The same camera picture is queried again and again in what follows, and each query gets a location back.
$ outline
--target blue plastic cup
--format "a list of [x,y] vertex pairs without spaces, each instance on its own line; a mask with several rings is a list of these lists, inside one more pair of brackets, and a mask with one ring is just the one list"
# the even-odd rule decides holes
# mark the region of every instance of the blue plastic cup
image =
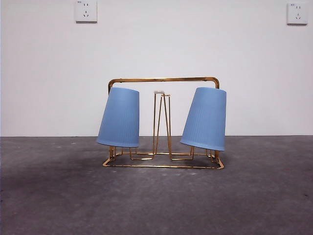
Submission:
[[97,142],[116,147],[139,146],[138,91],[111,88]]
[[225,150],[226,92],[196,89],[181,143],[212,150]]

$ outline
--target concrete floor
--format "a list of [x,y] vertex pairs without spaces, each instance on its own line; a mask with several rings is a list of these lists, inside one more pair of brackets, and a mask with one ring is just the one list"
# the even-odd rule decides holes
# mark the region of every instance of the concrete floor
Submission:
[[1,138],[1,234],[313,234],[313,136],[226,137],[223,170],[104,168],[95,139]]

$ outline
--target white wall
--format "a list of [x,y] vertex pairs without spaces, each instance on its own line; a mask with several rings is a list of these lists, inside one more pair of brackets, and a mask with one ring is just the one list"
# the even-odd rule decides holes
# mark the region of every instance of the white wall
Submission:
[[[312,0],[307,26],[286,25],[285,0],[98,0],[97,24],[76,24],[74,2],[2,0],[2,136],[95,136],[111,79],[190,76],[227,91],[227,135],[313,134]],[[141,92],[140,134],[153,90],[180,135],[202,85],[123,84]]]

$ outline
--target gold wire frame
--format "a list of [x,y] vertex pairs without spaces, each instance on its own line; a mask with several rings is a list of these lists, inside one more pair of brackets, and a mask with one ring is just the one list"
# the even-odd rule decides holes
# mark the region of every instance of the gold wire frame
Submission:
[[[183,81],[212,81],[215,83],[215,88],[220,88],[220,83],[215,77],[183,77],[183,78],[120,78],[113,79],[109,82],[108,90],[110,93],[111,87],[114,83],[125,83],[125,82],[183,82]],[[157,95],[160,95],[160,106],[158,110],[158,120],[157,120],[157,130],[156,130],[156,104],[157,104]],[[158,139],[159,139],[159,126],[160,126],[160,116],[162,103],[164,104],[165,111],[165,122],[166,122],[166,131],[167,131],[167,143],[168,143],[168,152],[157,152]],[[129,148],[128,152],[124,152],[122,148],[120,153],[117,153],[115,146],[110,146],[109,149],[109,158],[103,162],[102,166],[104,167],[166,167],[166,168],[193,168],[193,169],[223,169],[224,165],[219,157],[219,151],[214,149],[205,149],[205,153],[195,153],[195,147],[190,147],[190,152],[188,153],[173,153],[172,152],[172,136],[171,136],[171,96],[165,94],[163,91],[156,91],[154,94],[154,122],[153,122],[153,147],[152,152],[132,152],[132,149]],[[111,164],[111,162],[116,160],[116,157],[123,154],[129,154],[132,161],[136,160],[153,160],[155,155],[169,155],[172,161],[192,161],[194,156],[203,155],[207,156],[212,163],[217,164],[218,166],[193,166],[193,165],[141,165],[141,164],[122,164],[116,165]],[[144,155],[143,158],[135,158],[133,155]],[[186,156],[188,158],[179,158],[178,156]]]

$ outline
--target wall socket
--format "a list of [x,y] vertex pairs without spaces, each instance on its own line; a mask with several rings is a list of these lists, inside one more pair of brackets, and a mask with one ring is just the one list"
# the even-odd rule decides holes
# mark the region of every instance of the wall socket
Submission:
[[77,0],[75,20],[76,22],[97,22],[97,0]]
[[307,2],[290,2],[287,8],[287,24],[308,23],[309,5]]

